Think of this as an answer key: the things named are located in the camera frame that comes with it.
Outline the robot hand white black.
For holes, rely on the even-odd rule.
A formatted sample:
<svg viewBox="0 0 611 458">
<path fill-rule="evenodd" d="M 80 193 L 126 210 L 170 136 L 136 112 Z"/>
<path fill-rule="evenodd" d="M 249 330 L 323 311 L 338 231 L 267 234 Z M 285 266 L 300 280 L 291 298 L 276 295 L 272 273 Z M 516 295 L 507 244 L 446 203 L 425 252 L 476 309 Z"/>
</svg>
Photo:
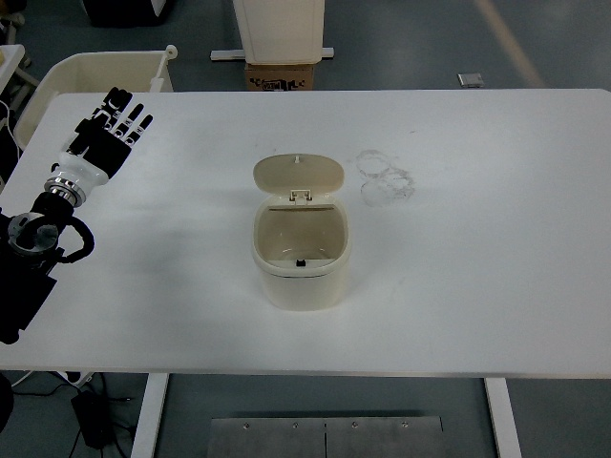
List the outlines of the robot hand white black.
<svg viewBox="0 0 611 458">
<path fill-rule="evenodd" d="M 153 122 L 144 105 L 131 106 L 133 94 L 112 88 L 92 114 L 74 129 L 75 137 L 52 169 L 48 186 L 66 184 L 86 196 L 121 168 Z"/>
</svg>

